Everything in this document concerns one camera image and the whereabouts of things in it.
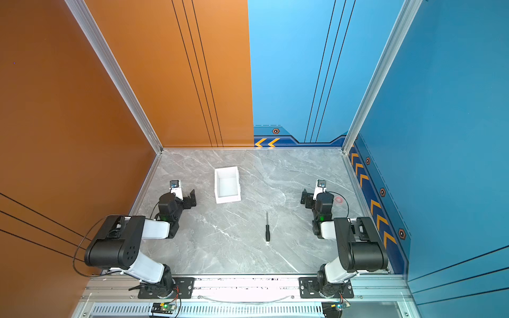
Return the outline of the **black screwdriver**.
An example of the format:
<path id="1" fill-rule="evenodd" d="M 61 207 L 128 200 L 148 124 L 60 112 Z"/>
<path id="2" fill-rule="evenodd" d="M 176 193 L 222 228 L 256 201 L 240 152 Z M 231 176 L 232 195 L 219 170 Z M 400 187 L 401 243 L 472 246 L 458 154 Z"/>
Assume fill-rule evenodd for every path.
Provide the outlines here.
<path id="1" fill-rule="evenodd" d="M 266 213 L 266 224 L 265 224 L 265 241 L 270 242 L 270 224 L 269 224 L 269 213 Z"/>

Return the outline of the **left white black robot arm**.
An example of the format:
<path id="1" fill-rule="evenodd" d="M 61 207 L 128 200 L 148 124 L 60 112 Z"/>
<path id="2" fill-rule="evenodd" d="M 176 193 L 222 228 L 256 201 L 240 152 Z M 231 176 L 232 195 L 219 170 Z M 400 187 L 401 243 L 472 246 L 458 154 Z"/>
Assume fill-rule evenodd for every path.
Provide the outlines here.
<path id="1" fill-rule="evenodd" d="M 196 192 L 179 197 L 177 191 L 162 195 L 154 219 L 143 215 L 109 215 L 88 245 L 84 262 L 105 270 L 105 275 L 124 274 L 139 281 L 133 290 L 139 299 L 190 299 L 194 278 L 175 278 L 167 264 L 140 251 L 143 240 L 173 239 L 182 212 L 196 207 Z"/>

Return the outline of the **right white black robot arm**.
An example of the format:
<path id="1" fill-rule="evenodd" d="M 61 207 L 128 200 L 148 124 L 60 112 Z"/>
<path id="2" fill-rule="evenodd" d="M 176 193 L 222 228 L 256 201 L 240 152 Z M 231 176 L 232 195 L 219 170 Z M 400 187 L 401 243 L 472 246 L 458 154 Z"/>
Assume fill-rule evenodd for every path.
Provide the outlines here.
<path id="1" fill-rule="evenodd" d="M 336 242 L 337 256 L 323 264 L 315 277 L 302 277 L 302 298 L 354 297 L 351 279 L 361 273 L 387 270 L 389 258 L 370 217 L 333 217 L 334 194 L 302 192 L 301 204 L 313 213 L 312 229 L 316 237 Z"/>

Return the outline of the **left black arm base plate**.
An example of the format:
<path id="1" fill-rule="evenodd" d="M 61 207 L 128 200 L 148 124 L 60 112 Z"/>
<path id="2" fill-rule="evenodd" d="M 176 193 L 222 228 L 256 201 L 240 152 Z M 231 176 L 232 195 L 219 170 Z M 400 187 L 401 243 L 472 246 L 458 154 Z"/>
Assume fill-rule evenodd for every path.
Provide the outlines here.
<path id="1" fill-rule="evenodd" d="M 178 295 L 179 299 L 191 299 L 194 291 L 196 279 L 193 277 L 173 278 L 172 289 L 166 287 L 156 287 L 142 285 L 139 289 L 139 299 L 174 299 Z"/>

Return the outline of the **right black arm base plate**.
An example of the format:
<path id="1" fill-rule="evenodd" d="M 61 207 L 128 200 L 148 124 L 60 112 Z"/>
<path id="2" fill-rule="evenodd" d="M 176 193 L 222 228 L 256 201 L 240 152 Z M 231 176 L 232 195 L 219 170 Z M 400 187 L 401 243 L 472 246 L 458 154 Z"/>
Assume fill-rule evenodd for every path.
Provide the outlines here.
<path id="1" fill-rule="evenodd" d="M 350 281 L 339 284 L 320 283 L 316 277 L 309 276 L 298 278 L 298 282 L 302 299 L 353 299 L 355 297 Z"/>

